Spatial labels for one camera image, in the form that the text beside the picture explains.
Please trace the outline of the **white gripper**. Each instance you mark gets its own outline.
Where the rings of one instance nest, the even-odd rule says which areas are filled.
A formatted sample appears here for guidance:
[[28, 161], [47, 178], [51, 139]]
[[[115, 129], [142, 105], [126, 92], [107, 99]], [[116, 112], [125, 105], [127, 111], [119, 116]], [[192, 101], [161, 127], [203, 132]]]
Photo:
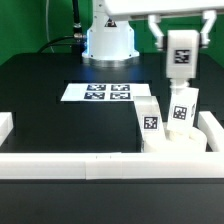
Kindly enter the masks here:
[[224, 0], [103, 0], [106, 13], [113, 18], [138, 18], [148, 16], [148, 27], [156, 38], [155, 46], [164, 49], [164, 34], [159, 27], [161, 16], [194, 15], [203, 12], [204, 25], [200, 31], [201, 47], [207, 48], [209, 33], [217, 19], [224, 13]]

